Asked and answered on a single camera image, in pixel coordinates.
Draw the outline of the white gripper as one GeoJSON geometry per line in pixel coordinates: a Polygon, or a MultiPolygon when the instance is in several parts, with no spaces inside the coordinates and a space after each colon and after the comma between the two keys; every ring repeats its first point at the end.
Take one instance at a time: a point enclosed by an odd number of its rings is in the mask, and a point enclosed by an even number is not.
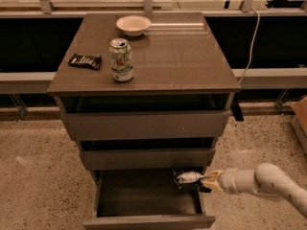
{"type": "Polygon", "coordinates": [[[204,187],[209,188],[213,192],[218,192],[221,189],[223,189],[226,193],[230,195],[238,195],[239,191],[236,185],[237,172],[238,172],[237,168],[228,168],[228,169],[225,169],[224,171],[214,170],[214,171],[206,172],[204,174],[204,177],[206,179],[216,180],[219,177],[218,179],[219,182],[202,180],[201,184],[204,187]]]}

